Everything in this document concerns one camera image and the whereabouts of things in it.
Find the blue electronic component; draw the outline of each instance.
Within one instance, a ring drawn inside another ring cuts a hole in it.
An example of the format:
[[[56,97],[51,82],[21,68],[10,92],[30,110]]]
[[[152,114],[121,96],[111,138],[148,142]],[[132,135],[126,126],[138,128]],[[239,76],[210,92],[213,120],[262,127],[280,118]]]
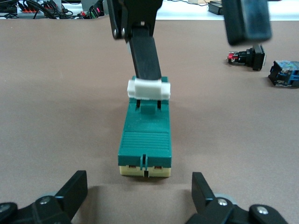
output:
[[[268,78],[274,85],[299,86],[299,62],[274,61]]]
[[[162,77],[162,82],[168,82],[168,78]],[[171,127],[168,100],[130,98],[118,152],[118,165],[122,175],[170,176]]]

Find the black metal bracket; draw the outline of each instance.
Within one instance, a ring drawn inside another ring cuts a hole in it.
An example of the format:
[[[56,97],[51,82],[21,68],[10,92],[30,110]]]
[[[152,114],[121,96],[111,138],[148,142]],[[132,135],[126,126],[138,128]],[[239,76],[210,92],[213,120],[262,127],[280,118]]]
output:
[[[161,78],[160,65],[153,38],[156,14],[163,0],[108,0],[114,39],[129,42],[136,77],[147,80]]]
[[[22,209],[0,203],[0,224],[71,224],[86,196],[86,171],[77,171],[55,196],[41,197]]]
[[[192,174],[192,199],[197,211],[186,224],[287,224],[274,208],[254,204],[245,211],[228,199],[215,197],[202,173]]]

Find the screw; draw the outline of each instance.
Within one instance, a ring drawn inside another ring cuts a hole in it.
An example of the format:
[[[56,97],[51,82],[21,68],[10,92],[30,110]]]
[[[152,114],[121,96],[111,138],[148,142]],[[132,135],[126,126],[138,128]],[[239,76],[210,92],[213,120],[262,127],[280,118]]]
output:
[[[116,30],[116,29],[114,29],[114,31],[113,31],[113,36],[114,36],[114,37],[117,36],[117,30]]]
[[[256,209],[257,209],[258,213],[263,214],[263,215],[267,215],[269,213],[268,210],[266,210],[266,208],[263,206],[258,206]]]
[[[50,197],[43,197],[41,201],[39,202],[40,204],[46,204],[50,201]]]
[[[225,201],[223,198],[218,198],[218,204],[222,206],[227,206],[228,202]]]
[[[6,211],[9,208],[10,208],[9,204],[0,205],[0,213]]]
[[[124,37],[125,34],[126,34],[126,30],[125,30],[125,28],[123,28],[123,29],[121,30],[121,35],[122,35],[122,37]]]

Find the gray tabletop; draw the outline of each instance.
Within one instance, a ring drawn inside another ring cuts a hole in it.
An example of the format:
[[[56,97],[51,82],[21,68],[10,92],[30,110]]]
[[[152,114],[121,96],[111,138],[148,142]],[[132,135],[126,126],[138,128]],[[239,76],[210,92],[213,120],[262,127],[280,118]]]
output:
[[[157,21],[171,83],[169,178],[125,177],[117,153],[134,75],[107,17],[0,21],[0,202],[24,207],[86,170],[74,224],[182,224],[195,213],[192,172],[243,209],[262,203],[299,220],[299,90],[274,87],[274,60],[299,60],[297,21],[272,22],[265,67],[225,60],[223,21]]]

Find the beige connector base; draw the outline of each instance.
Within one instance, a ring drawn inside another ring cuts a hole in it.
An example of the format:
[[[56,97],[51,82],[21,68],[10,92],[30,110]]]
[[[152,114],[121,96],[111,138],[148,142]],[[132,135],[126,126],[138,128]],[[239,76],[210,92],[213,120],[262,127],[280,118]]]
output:
[[[148,174],[148,177],[170,177],[171,168],[155,168],[155,167],[148,167],[148,173],[146,172],[145,168],[140,170],[140,167],[129,167],[127,166],[120,166],[121,175],[126,176],[144,176],[145,173]]]

